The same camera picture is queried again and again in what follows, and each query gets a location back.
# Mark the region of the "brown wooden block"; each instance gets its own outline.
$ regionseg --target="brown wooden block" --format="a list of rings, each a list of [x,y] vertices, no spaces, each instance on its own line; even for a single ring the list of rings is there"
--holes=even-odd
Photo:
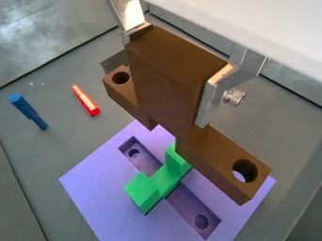
[[[111,99],[122,106],[122,108],[134,116],[136,119],[153,130],[158,124],[144,114],[140,109],[134,81],[130,77],[129,68],[119,66],[103,78],[103,84]]]
[[[141,122],[154,120],[170,131],[178,154],[242,205],[270,168],[210,125],[202,129],[194,123],[205,82],[226,61],[157,26],[126,45],[126,51],[134,82],[114,83],[125,69],[114,71],[105,78],[109,95]]]

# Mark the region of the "green block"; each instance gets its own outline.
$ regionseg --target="green block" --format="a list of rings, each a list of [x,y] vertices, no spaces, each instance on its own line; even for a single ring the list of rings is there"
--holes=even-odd
[[[174,191],[192,165],[176,152],[176,143],[166,150],[166,164],[149,178],[144,172],[130,181],[125,190],[145,214],[161,199]]]
[[[173,169],[173,171],[181,177],[184,177],[193,167],[185,161],[185,159],[177,154],[176,149],[177,149],[177,143],[174,142],[172,146],[166,149],[166,164]]]
[[[166,198],[180,185],[182,178],[168,166],[168,164],[165,164],[150,177],[150,179],[154,185],[158,187],[161,197]]]
[[[125,190],[142,212],[148,214],[162,197],[158,187],[144,172],[129,182]]]

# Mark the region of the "hole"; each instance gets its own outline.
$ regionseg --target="hole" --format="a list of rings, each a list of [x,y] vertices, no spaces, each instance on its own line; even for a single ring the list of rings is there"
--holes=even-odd
[[[208,218],[204,215],[198,215],[197,219],[196,219],[196,224],[197,224],[197,227],[201,230],[205,230],[208,228],[208,225],[209,225]]]
[[[244,183],[252,183],[258,176],[257,166],[246,159],[240,159],[233,165],[233,173],[236,178]]]
[[[127,72],[118,72],[113,77],[113,81],[118,85],[125,84],[129,81],[129,79],[130,79],[130,75]]]
[[[132,158],[137,158],[140,156],[140,150],[138,149],[132,149],[129,152],[129,156]]]

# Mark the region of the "metal bracket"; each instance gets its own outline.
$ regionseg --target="metal bracket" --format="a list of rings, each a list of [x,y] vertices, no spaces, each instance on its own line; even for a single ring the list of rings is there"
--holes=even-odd
[[[106,0],[122,31],[123,44],[154,26],[145,21],[140,0]]]
[[[268,65],[269,59],[236,43],[228,65],[205,84],[196,123],[205,128],[222,103],[238,106],[246,92],[238,86],[253,79]]]

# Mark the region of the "bolt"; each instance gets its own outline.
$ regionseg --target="bolt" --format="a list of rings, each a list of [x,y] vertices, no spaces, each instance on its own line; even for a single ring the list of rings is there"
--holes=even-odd
[[[248,93],[237,87],[226,92],[225,103],[230,103],[234,107],[237,107],[246,98],[246,95]]]

